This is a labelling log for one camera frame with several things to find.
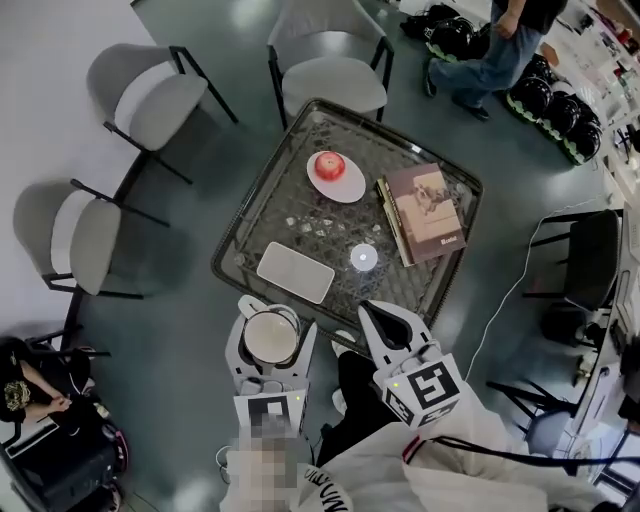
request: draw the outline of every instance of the jeans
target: jeans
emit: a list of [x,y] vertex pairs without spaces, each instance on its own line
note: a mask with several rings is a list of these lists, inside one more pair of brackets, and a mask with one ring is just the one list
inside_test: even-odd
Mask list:
[[[492,4],[491,24],[495,25],[502,14],[503,11]],[[451,90],[465,105],[481,107],[485,96],[509,89],[516,83],[541,38],[540,32],[524,25],[518,25],[511,39],[503,39],[491,30],[489,50],[482,59],[464,62],[432,59],[429,78],[436,87]]]

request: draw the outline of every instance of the black helmet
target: black helmet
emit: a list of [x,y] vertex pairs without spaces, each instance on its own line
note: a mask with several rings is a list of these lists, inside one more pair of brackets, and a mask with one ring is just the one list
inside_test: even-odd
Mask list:
[[523,78],[507,93],[507,104],[528,121],[536,122],[551,103],[551,87],[536,77]]
[[466,60],[473,33],[473,24],[464,18],[444,20],[433,29],[427,47],[431,53],[443,60]]
[[555,140],[562,138],[576,125],[580,107],[565,92],[553,94],[551,103],[540,119],[540,127]]
[[586,122],[586,123],[593,123],[598,128],[600,128],[600,131],[602,131],[602,128],[600,127],[601,126],[600,118],[592,110],[592,108],[577,96],[575,96],[572,99],[578,104],[578,107],[580,108],[580,121]]
[[600,149],[602,131],[600,127],[591,121],[583,122],[582,119],[567,133],[562,143],[567,156],[576,163],[582,165],[591,160]]
[[542,78],[545,82],[551,82],[551,67],[549,66],[549,61],[543,57],[542,55],[538,55],[537,53],[529,61],[522,72],[522,76],[520,79],[529,78],[529,77],[538,77]]

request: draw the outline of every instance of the gray floor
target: gray floor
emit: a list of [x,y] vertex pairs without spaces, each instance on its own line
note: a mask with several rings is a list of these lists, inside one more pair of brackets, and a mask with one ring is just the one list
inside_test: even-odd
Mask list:
[[[559,150],[493,98],[487,124],[444,94],[425,98],[423,46],[401,35],[398,13],[381,11],[383,4],[375,1],[366,6],[396,49],[384,122],[470,170],[485,186],[464,262],[434,329],[464,372],[486,322],[522,272],[535,223],[601,194],[602,176],[590,164],[572,169]],[[209,98],[165,153],[196,184],[187,187],[150,167],[132,191],[131,204],[172,224],[164,229],[130,216],[123,224],[113,271],[150,296],[142,302],[91,298],[80,312],[86,341],[114,355],[95,374],[130,442],[126,486],[163,511],[216,510],[225,489],[214,455],[236,433],[223,351],[239,294],[218,281],[209,264],[282,135],[265,48],[278,8],[275,0],[140,0],[136,6],[158,43],[192,51],[242,121],[233,125]],[[525,283],[560,259],[562,249],[536,250]],[[559,396],[578,392],[570,385],[575,354],[540,339],[537,320],[545,303],[518,298],[525,283],[493,324],[470,379],[485,404],[505,417],[510,409],[487,392],[487,378],[506,382],[526,375]],[[311,381],[305,430],[315,442],[324,422],[339,420],[330,400],[335,361],[324,340],[317,344]],[[135,496],[130,504],[137,512],[151,510]]]

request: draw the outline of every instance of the helmet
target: helmet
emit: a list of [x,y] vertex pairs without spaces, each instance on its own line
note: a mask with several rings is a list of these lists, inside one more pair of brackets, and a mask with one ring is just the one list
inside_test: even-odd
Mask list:
[[551,85],[551,92],[554,96],[556,93],[562,93],[564,96],[573,96],[576,93],[570,83],[563,82],[562,80],[558,80]]
[[466,60],[473,32],[473,25],[464,18],[444,20],[433,29],[427,47],[431,53],[443,60]]
[[572,99],[577,103],[578,108],[580,108],[580,121],[593,123],[600,128],[600,118],[592,108],[585,101],[578,98],[577,95],[573,96]]
[[551,68],[549,67],[549,61],[542,55],[537,53],[531,57],[529,64],[527,64],[522,72],[520,79],[536,76],[542,78],[545,82],[551,82]]
[[582,119],[567,133],[562,143],[565,153],[578,165],[591,160],[600,149],[602,131],[596,124]]
[[455,9],[448,5],[436,4],[427,11],[420,11],[415,16],[409,16],[406,21],[400,23],[400,28],[408,37],[426,42],[438,23],[456,16],[460,16],[460,13]]
[[528,121],[536,122],[551,103],[551,88],[542,79],[523,78],[507,93],[507,104]]
[[555,140],[562,140],[576,125],[579,117],[578,104],[564,91],[557,91],[540,119],[540,127]]

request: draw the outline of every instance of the person's leg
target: person's leg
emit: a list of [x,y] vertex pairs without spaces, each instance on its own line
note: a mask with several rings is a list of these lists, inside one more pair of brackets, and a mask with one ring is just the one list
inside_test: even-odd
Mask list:
[[376,367],[372,361],[348,351],[338,358],[340,388],[347,402],[344,420],[323,439],[318,466],[358,444],[397,417],[371,387]]
[[[502,10],[494,3],[491,22],[495,24]],[[444,62],[431,59],[425,77],[435,87],[453,91],[458,103],[470,108],[481,108],[482,100],[491,92],[508,89],[518,79],[524,66],[533,56],[542,35],[520,25],[510,39],[503,39],[491,31],[491,42],[486,55],[480,60]]]

